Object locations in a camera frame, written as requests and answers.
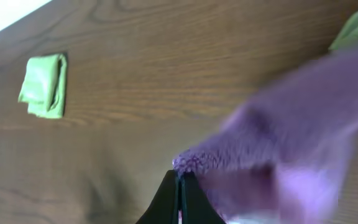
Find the purple towel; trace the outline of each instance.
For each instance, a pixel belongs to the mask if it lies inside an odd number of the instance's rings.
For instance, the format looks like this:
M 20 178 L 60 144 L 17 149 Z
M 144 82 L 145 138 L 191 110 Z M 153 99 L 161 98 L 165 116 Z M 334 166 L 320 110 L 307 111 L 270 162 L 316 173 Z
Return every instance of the purple towel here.
M 256 93 L 173 167 L 195 172 L 226 221 L 261 214 L 321 223 L 336 208 L 357 132 L 358 47 Z

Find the wood grain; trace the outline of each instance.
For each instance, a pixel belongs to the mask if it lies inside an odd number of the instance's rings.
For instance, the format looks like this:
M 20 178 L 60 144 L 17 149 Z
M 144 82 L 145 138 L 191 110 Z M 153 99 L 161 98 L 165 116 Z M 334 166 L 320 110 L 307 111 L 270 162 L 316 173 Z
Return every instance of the wood grain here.
M 0 223 L 134 223 L 171 158 L 327 53 L 358 1 L 54 0 L 0 32 Z M 65 117 L 17 96 L 67 52 Z M 358 224 L 358 155 L 331 223 Z

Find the pink object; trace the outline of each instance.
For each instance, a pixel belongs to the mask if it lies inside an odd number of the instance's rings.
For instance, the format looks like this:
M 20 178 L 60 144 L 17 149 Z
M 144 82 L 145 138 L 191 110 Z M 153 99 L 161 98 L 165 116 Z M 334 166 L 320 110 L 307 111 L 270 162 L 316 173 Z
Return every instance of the pink object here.
M 357 132 L 355 48 L 313 61 L 255 94 L 173 167 L 195 172 L 226 221 L 258 214 L 317 224 L 337 206 Z

